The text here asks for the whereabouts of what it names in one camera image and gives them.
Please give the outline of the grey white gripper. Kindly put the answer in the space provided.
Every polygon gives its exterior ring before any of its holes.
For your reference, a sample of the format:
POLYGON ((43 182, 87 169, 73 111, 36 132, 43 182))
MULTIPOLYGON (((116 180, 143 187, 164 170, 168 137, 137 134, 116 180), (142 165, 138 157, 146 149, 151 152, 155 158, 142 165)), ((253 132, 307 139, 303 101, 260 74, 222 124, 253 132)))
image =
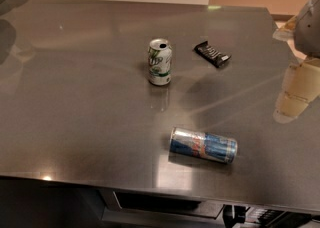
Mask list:
MULTIPOLYGON (((291 17, 277 28, 272 37, 279 41, 294 39, 298 51, 320 57, 320 0, 308 0, 297 17, 291 17)), ((291 63, 286 69, 273 117, 278 123, 289 123, 319 96, 320 59, 307 57, 299 64, 291 63)))

